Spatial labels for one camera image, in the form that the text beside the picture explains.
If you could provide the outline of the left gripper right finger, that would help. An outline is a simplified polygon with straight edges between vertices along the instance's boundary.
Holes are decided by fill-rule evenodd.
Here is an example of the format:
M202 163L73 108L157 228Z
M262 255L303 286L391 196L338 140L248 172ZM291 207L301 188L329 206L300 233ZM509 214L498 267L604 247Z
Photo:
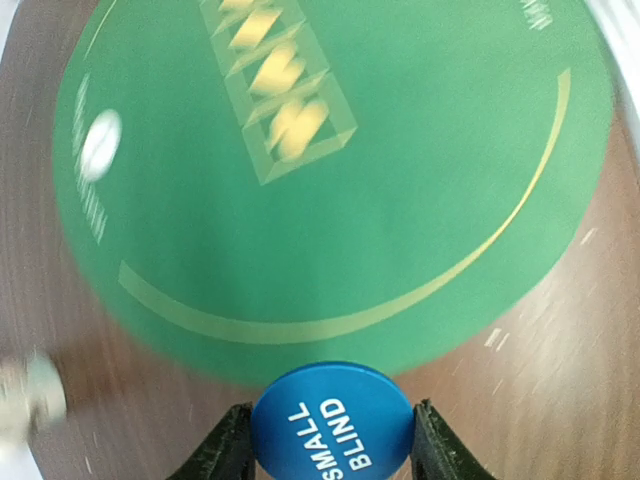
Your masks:
M474 457L429 399L414 407L413 480L496 480Z

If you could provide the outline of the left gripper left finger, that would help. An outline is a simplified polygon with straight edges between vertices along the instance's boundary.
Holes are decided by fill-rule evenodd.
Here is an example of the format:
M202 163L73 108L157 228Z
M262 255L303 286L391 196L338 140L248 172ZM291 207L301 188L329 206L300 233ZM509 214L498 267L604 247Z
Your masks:
M254 480L252 404L233 405L168 480Z

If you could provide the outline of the blue small blind button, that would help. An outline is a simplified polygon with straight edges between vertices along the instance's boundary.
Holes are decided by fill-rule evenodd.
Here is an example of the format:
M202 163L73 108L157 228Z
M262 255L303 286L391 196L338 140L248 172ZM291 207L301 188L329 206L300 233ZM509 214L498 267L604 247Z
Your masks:
M323 362L269 385L251 415L251 445L275 479L389 479L414 444L403 391L369 367Z

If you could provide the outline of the white dealer button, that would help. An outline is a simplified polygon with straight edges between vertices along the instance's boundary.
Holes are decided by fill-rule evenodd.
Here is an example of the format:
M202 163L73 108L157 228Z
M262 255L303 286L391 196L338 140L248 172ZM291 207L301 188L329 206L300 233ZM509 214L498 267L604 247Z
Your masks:
M110 169L122 134L120 115L113 109L101 112L88 129L80 152L82 178L96 182Z

